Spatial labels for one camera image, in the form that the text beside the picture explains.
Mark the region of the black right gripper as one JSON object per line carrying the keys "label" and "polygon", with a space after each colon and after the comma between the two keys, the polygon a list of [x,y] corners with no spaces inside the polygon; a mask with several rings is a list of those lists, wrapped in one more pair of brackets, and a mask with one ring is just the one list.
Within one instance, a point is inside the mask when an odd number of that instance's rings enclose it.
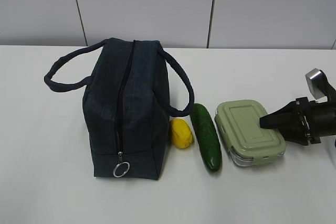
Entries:
{"label": "black right gripper", "polygon": [[[300,111],[305,129],[300,127]],[[335,102],[297,98],[280,110],[259,119],[263,129],[278,129],[285,141],[308,146],[321,143],[321,137],[335,135]]]}

